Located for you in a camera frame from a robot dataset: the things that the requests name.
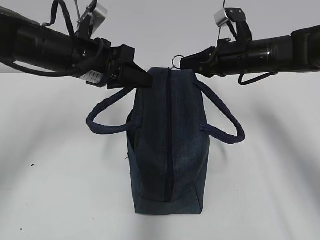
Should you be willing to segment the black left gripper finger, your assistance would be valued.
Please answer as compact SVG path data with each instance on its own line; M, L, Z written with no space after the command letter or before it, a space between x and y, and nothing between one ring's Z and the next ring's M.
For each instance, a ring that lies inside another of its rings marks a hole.
M119 89L119 88L136 88L138 85L132 78L127 76L112 75L107 81L107 89Z
M151 88L153 77L134 62L125 63L121 70L121 84L132 88Z

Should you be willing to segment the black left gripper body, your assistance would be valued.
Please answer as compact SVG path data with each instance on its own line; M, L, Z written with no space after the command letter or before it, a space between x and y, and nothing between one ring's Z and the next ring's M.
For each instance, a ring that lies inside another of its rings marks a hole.
M72 76L85 81L88 85L103 88L112 75L121 76L126 63L134 63L136 50L122 44L111 46L104 38L79 41L80 52L72 54Z

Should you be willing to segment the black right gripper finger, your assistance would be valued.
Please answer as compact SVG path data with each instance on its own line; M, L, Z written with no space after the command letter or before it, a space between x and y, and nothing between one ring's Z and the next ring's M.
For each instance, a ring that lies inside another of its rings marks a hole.
M180 69L201 72L215 62L217 52L217 47L209 47L199 53L183 57L180 61Z

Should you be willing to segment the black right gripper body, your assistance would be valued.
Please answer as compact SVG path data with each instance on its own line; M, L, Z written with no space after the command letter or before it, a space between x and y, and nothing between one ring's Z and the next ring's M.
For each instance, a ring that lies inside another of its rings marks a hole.
M211 46L204 51L199 73L205 77L252 73L249 51L248 43L230 42L226 38L219 40L216 47Z

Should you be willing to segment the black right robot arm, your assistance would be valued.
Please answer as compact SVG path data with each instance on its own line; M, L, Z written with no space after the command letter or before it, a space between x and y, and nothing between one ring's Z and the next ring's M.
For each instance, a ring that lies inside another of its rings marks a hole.
M257 73L312 73L320 70L320 28L246 43L220 39L216 47L184 57L182 70L207 78Z

